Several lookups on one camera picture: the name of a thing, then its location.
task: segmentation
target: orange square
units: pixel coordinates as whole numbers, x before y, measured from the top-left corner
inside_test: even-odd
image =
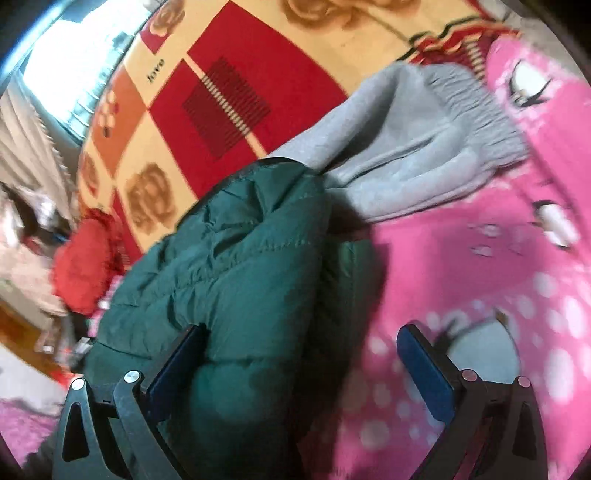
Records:
[[[99,102],[90,134],[111,177],[115,176],[121,155],[145,112],[137,88],[121,66]]]

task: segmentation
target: red cloth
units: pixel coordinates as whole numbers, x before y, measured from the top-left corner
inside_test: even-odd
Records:
[[[74,312],[92,315],[113,277],[125,274],[125,257],[119,222],[100,210],[88,210],[70,241],[56,252],[55,295]]]

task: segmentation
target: polka dot blanket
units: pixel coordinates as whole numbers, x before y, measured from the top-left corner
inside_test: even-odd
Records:
[[[532,156],[465,199],[373,227],[384,290],[339,408],[300,445],[313,478],[406,480],[437,440],[443,426],[396,352],[411,320],[433,339],[452,320],[503,312],[540,405],[550,480],[569,478],[591,444],[591,90],[509,39],[492,45],[486,75]]]

